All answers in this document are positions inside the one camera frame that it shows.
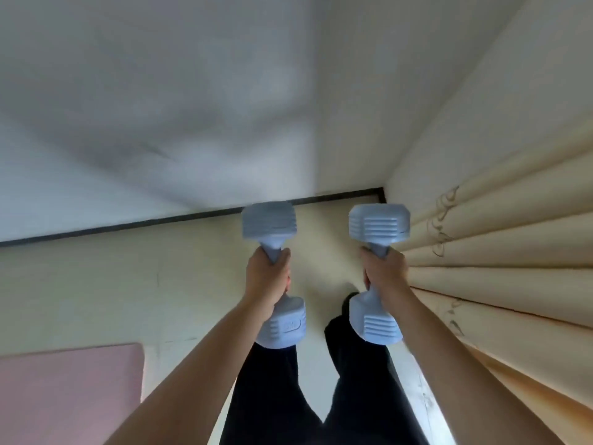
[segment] black shoe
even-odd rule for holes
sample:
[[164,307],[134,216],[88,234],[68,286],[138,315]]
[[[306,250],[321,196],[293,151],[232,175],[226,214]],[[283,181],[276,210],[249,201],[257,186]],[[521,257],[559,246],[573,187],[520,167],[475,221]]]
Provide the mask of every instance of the black shoe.
[[342,315],[347,318],[350,319],[350,299],[352,297],[354,297],[355,295],[358,295],[360,292],[351,292],[350,294],[348,294],[348,296],[344,299],[344,302],[342,303]]

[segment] trousers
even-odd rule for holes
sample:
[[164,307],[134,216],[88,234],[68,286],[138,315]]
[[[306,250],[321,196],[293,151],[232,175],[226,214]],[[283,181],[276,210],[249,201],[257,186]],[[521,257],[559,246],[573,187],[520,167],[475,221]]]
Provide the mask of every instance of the trousers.
[[221,445],[428,445],[386,346],[361,339],[344,315],[325,338],[339,379],[325,421],[298,384],[297,348],[254,344],[235,383]]

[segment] light blue dumbbell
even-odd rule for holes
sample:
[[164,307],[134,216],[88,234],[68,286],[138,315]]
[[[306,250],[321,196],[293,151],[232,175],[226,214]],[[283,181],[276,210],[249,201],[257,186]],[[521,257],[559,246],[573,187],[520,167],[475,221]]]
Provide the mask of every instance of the light blue dumbbell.
[[[241,217],[243,239],[258,241],[272,262],[278,260],[284,242],[297,233],[295,209],[287,201],[256,203],[243,209]],[[306,331],[305,300],[285,293],[263,324],[256,342],[265,348],[286,348],[299,343]]]
[[[385,257],[389,245],[410,237],[410,211],[404,205],[382,203],[354,206],[348,216],[352,239],[367,242],[371,251]],[[389,345],[399,342],[402,332],[385,311],[374,287],[350,299],[350,324],[367,342]]]

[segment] person's left hand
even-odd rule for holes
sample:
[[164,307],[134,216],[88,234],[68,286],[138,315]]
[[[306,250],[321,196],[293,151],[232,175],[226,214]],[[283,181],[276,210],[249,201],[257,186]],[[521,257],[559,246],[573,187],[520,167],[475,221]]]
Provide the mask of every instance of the person's left hand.
[[262,247],[247,262],[247,277],[243,302],[262,309],[264,320],[274,311],[274,305],[291,284],[291,251],[285,248],[275,264],[270,262]]

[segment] person's right arm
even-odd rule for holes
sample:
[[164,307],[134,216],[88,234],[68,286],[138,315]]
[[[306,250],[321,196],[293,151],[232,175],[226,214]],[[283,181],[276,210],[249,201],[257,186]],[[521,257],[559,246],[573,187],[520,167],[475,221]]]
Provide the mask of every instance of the person's right arm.
[[399,324],[458,445],[562,445],[411,291],[403,254],[361,251],[365,282]]

